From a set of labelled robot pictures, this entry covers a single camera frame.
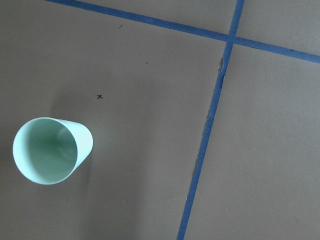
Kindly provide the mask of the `light green plastic cup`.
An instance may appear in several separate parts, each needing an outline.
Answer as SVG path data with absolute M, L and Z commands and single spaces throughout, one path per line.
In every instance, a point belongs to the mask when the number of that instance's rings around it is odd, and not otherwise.
M 16 133 L 12 154 L 30 181 L 54 185 L 67 179 L 88 157 L 94 140 L 81 123 L 52 117 L 26 122 Z

